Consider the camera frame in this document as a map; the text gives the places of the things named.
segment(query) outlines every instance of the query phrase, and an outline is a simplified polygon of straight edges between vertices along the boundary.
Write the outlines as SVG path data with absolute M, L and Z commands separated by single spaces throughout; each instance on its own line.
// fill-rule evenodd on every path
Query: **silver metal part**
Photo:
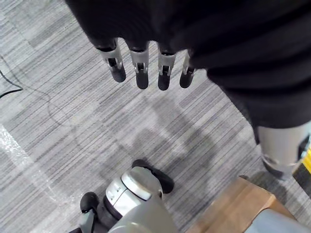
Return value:
M 122 215 L 126 215 L 136 206 L 142 204 L 144 200 L 136 197 L 130 190 L 125 190 L 113 207 Z
M 109 233 L 177 233 L 173 219 L 159 196 L 133 208 Z
M 92 226 L 94 223 L 95 214 L 93 210 L 88 211 L 85 214 L 82 214 L 80 218 L 80 229 L 82 233 L 92 233 Z
M 290 176 L 303 156 L 299 146 L 310 136 L 311 121 L 287 129 L 272 129 L 259 126 L 258 135 L 263 161 L 268 170 L 280 172 L 284 178 Z
M 120 177 L 118 177 L 106 189 L 106 197 L 114 205 L 126 189 L 126 186 L 122 183 Z
M 272 209 L 261 211 L 245 233 L 310 233 L 311 229 Z
M 130 50 L 130 53 L 131 53 L 132 63 L 133 63 L 135 72 L 139 73 L 138 63 L 142 63 L 143 64 L 143 72 L 147 73 L 148 72 L 148 65 L 149 65 L 149 49 L 147 48 L 143 52 L 135 52 L 135 51 Z
M 190 67 L 189 60 L 190 60 L 189 51 L 187 51 L 187 53 L 185 55 L 184 64 L 183 64 L 183 74 L 184 75 L 186 75 L 188 73 L 188 68 Z
M 121 69 L 121 67 L 122 67 L 121 50 L 120 50 L 120 47 L 118 45 L 118 40 L 116 39 L 115 41 L 116 41 L 117 46 L 114 50 L 109 51 L 109 52 L 103 52 L 103 51 L 99 50 L 101 56 L 103 57 L 103 60 L 108 64 L 108 67 L 110 70 L 113 70 L 114 67 L 109 64 L 108 59 L 115 59 L 118 69 Z
M 160 181 L 150 170 L 138 166 L 114 179 L 106 189 L 108 201 L 122 216 L 152 196 L 159 197 L 162 193 Z
M 143 167 L 132 168 L 125 172 L 121 179 L 129 190 L 143 200 L 150 199 L 152 195 L 159 196 L 163 193 L 160 181 L 152 175 L 150 170 Z
M 158 50 L 158 67 L 159 67 L 159 74 L 163 75 L 163 67 L 168 66 L 169 70 L 167 75 L 170 76 L 172 73 L 172 69 L 174 67 L 176 59 L 176 54 L 174 55 L 164 55 Z

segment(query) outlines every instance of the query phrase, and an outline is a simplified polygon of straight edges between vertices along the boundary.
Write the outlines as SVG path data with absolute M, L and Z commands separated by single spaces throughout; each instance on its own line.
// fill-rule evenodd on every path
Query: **gray carpet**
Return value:
M 250 125 L 205 72 L 179 87 L 183 53 L 162 92 L 152 43 L 150 86 L 142 91 L 125 43 L 127 79 L 116 83 L 61 0 L 0 5 L 0 68 L 24 88 L 0 100 L 0 232 L 72 230 L 81 196 L 102 197 L 136 158 L 174 178 L 164 202 L 180 232 L 241 174 L 311 226 L 311 200 L 294 179 L 265 172 Z M 14 89 L 0 85 L 2 93 Z

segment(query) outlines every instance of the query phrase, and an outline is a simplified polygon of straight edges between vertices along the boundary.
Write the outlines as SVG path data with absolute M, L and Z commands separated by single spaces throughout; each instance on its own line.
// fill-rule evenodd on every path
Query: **robotic hand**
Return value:
M 148 86 L 148 43 L 158 43 L 158 87 L 169 87 L 175 54 L 187 49 L 180 86 L 203 68 L 243 113 L 267 169 L 291 174 L 311 131 L 309 0 L 66 0 L 117 82 L 127 43 L 137 85 Z
M 166 174 L 135 160 L 108 186 L 103 201 L 93 192 L 82 197 L 80 226 L 70 233 L 177 233 L 161 200 L 173 187 Z

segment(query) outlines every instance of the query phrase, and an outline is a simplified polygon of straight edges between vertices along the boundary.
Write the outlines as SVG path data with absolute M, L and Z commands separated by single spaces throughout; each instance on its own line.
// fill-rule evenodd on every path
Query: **robot finger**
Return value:
M 149 41 L 129 41 L 132 63 L 136 73 L 136 83 L 140 89 L 148 87 Z
M 100 51 L 103 60 L 107 63 L 113 79 L 122 83 L 126 78 L 126 74 L 122 62 L 120 47 L 118 45 L 118 39 L 108 39 L 100 46 L 96 46 L 96 48 Z
M 180 81 L 179 81 L 179 84 L 182 88 L 188 88 L 191 85 L 194 72 L 195 72 L 195 68 L 193 68 L 189 64 L 189 59 L 190 59 L 190 55 L 189 55 L 189 51 L 187 51 L 187 54 L 184 60 L 183 71 L 181 73 Z
M 169 88 L 172 69 L 174 67 L 176 54 L 163 44 L 158 44 L 158 87 L 165 91 Z

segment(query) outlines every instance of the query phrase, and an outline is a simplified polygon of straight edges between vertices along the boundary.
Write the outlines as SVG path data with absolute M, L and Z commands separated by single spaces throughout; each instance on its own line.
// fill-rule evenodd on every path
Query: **metal joint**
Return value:
M 172 73 L 172 69 L 174 67 L 176 59 L 176 54 L 173 55 L 164 55 L 160 52 L 158 52 L 158 68 L 159 68 L 159 74 L 163 75 L 163 67 L 167 66 L 169 67 L 169 70 L 167 72 L 167 75 L 170 76 Z
M 115 59 L 117 68 L 118 69 L 122 68 L 122 56 L 121 56 L 121 51 L 120 51 L 120 47 L 118 45 L 117 40 L 116 40 L 116 45 L 117 45 L 116 48 L 112 51 L 109 51 L 109 52 L 100 51 L 101 56 L 103 57 L 103 60 L 107 63 L 110 70 L 113 70 L 115 66 L 110 65 L 109 59 Z
M 143 72 L 147 73 L 149 65 L 149 50 L 145 50 L 143 52 L 135 52 L 130 50 L 130 53 L 135 72 L 139 73 L 139 71 L 143 69 Z

